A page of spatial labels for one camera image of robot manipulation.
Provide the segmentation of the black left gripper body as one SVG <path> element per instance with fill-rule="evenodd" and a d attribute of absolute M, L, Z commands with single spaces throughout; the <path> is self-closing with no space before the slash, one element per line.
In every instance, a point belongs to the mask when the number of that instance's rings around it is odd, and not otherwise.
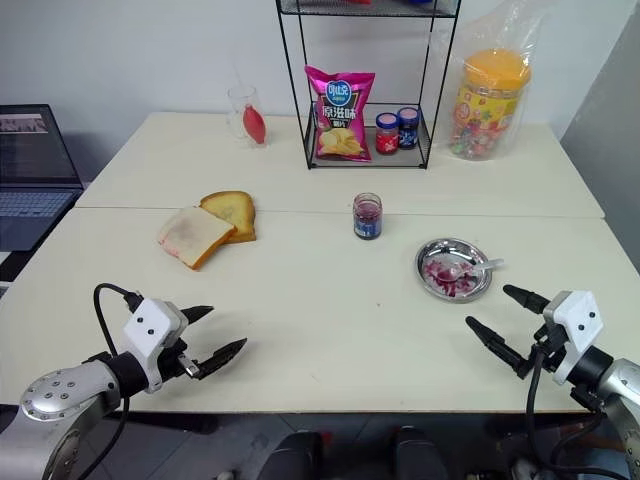
<path fill-rule="evenodd" d="M 170 330 L 160 344 L 157 366 L 162 379 L 173 379 L 183 374 L 192 379 L 200 378 L 200 368 L 195 360 L 186 356 L 187 344 L 181 339 L 187 326 L 188 323 L 181 323 Z"/>

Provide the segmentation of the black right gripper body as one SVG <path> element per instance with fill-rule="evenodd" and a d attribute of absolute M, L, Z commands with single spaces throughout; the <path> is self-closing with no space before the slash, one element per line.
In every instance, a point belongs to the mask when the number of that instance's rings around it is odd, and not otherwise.
<path fill-rule="evenodd" d="M 534 344 L 531 347 L 531 367 L 535 367 L 536 358 L 542 354 L 541 368 L 549 373 L 555 373 L 566 356 L 565 344 L 568 335 L 562 325 L 555 322 L 545 323 L 534 332 Z"/>

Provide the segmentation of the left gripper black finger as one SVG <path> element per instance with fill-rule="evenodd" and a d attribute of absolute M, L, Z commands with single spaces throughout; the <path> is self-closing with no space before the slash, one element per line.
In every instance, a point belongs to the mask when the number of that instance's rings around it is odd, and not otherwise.
<path fill-rule="evenodd" d="M 230 363 L 246 345 L 247 339 L 235 340 L 218 350 L 204 362 L 197 364 L 197 379 L 204 379 Z"/>
<path fill-rule="evenodd" d="M 198 305 L 185 309 L 181 309 L 181 313 L 185 316 L 189 324 L 198 322 L 203 317 L 214 311 L 213 306 Z"/>

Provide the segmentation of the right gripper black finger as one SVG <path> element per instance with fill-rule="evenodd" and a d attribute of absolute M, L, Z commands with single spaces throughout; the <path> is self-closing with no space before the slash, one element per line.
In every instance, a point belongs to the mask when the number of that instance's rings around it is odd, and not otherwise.
<path fill-rule="evenodd" d="M 506 284 L 502 288 L 503 292 L 511 299 L 515 300 L 523 308 L 541 315 L 550 301 L 541 295 L 511 284 Z"/>
<path fill-rule="evenodd" d="M 530 360 L 508 346 L 503 337 L 472 316 L 467 316 L 465 323 L 482 344 L 507 364 L 519 378 L 528 375 L 532 368 Z"/>

